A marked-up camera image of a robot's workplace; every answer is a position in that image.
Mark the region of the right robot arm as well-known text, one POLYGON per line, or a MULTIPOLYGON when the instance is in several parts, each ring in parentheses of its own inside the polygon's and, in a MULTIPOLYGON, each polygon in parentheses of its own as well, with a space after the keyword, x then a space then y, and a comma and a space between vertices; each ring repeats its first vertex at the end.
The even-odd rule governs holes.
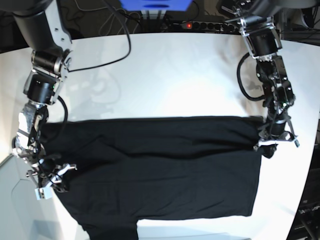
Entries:
POLYGON ((56 163, 58 153, 47 154, 45 144, 57 138, 43 137, 42 128, 49 118, 48 107, 59 101, 64 108, 62 124, 66 125, 68 110, 60 97, 72 61, 72 39, 63 26, 59 4, 55 0, 37 0, 26 8, 13 12, 14 19, 26 43, 32 49, 31 71, 24 84, 27 103, 18 114, 18 129, 12 139, 12 153, 31 167, 31 178, 38 199, 49 199, 51 190, 69 190, 63 175, 75 170, 74 164, 56 163))

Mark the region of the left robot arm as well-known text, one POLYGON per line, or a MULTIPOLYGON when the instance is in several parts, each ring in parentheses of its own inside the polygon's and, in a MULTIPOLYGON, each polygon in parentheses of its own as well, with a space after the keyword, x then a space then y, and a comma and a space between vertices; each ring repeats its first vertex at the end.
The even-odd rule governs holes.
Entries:
POLYGON ((285 7, 283 0, 236 0, 232 7, 234 18, 248 52, 237 66, 237 81, 243 95, 250 101, 262 101, 267 108, 264 124, 258 129, 259 140, 253 147, 270 159, 280 143, 294 143, 299 147, 297 135, 288 114, 296 97, 288 79, 283 58, 278 54, 282 49, 276 30, 274 16, 285 7), (256 61, 256 76, 262 83, 263 95, 250 96, 241 82, 241 66, 252 57, 256 61))

